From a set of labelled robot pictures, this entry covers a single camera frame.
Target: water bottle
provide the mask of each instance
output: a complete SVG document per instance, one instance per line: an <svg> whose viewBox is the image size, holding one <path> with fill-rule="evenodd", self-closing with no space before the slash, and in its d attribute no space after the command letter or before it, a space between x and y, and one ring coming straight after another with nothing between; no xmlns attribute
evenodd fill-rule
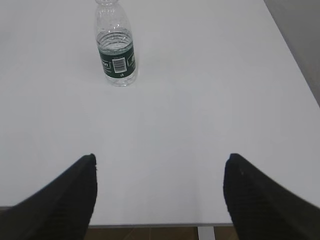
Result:
<svg viewBox="0 0 320 240"><path fill-rule="evenodd" d="M137 77L130 22L118 0L95 1L95 39L105 77L114 86L128 86Z"/></svg>

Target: bottle label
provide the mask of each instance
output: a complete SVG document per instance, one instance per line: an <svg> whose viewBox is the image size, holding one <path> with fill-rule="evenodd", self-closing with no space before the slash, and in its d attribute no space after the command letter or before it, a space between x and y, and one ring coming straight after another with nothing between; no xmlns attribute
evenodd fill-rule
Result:
<svg viewBox="0 0 320 240"><path fill-rule="evenodd" d="M136 69L134 47L119 55L106 55L99 51L103 71L111 78L121 79L130 76Z"/></svg>

